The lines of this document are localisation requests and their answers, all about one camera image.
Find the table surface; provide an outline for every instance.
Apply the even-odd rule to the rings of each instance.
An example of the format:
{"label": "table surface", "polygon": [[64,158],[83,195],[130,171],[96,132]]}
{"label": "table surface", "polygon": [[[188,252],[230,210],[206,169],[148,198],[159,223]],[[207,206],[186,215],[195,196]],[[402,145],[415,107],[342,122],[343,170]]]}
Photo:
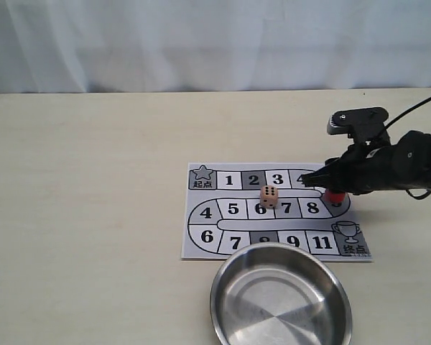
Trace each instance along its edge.
{"label": "table surface", "polygon": [[[221,262],[180,259],[187,164],[323,162],[336,111],[431,89],[0,95],[0,345],[218,344]],[[431,104],[390,129],[431,133]],[[373,263],[328,264],[353,343],[431,344],[431,196],[353,197]]]}

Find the trophy icon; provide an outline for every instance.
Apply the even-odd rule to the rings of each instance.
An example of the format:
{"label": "trophy icon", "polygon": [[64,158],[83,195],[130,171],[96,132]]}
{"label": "trophy icon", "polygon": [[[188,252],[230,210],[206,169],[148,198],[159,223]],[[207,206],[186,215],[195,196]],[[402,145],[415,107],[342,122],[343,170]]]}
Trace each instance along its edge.
{"label": "trophy icon", "polygon": [[346,243],[358,243],[358,240],[354,239],[354,236],[361,232],[359,224],[353,221],[338,221],[332,224],[332,230],[344,235],[347,238],[345,240]]}

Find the metal bowl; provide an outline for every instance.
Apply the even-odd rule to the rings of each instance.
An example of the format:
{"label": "metal bowl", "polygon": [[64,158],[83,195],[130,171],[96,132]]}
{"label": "metal bowl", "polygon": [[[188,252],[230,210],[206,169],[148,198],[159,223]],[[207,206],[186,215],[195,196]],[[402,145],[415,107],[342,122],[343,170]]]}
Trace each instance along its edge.
{"label": "metal bowl", "polygon": [[348,297],[320,260],[288,244],[238,250],[214,278],[210,314],[222,345],[348,345]]}

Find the game board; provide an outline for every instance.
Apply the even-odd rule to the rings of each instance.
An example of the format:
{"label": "game board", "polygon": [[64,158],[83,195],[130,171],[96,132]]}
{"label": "game board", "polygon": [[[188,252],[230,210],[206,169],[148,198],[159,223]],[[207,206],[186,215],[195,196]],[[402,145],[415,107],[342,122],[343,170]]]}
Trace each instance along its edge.
{"label": "game board", "polygon": [[[298,163],[190,163],[183,259],[226,259],[257,242],[299,247],[324,262],[370,262],[351,200],[329,203],[301,174],[322,167]],[[260,188],[279,191],[276,208],[259,204]]]}

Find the wooden die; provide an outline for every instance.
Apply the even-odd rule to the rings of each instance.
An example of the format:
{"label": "wooden die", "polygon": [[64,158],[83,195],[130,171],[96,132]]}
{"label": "wooden die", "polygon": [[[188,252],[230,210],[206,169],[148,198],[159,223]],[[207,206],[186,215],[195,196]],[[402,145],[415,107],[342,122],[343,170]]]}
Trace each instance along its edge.
{"label": "wooden die", "polygon": [[274,208],[278,204],[278,190],[272,185],[265,185],[260,190],[260,205]]}

